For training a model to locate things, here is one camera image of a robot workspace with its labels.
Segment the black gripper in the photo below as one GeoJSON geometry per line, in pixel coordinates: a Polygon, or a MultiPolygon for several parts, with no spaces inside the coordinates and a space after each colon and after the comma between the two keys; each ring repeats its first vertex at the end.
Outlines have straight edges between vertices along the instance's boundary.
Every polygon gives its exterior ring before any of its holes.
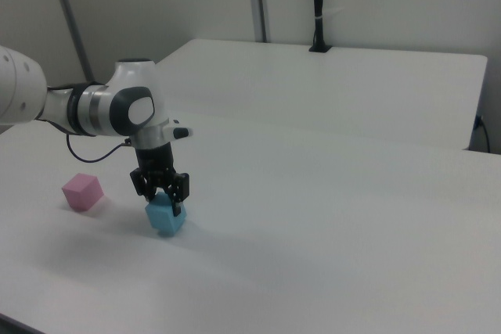
{"type": "Polygon", "coordinates": [[[170,145],[155,149],[136,149],[135,154],[139,168],[130,173],[136,193],[144,196],[147,202],[157,194],[155,184],[168,195],[174,217],[181,213],[181,204],[189,196],[189,174],[177,173],[174,169],[174,158],[170,145]]]}

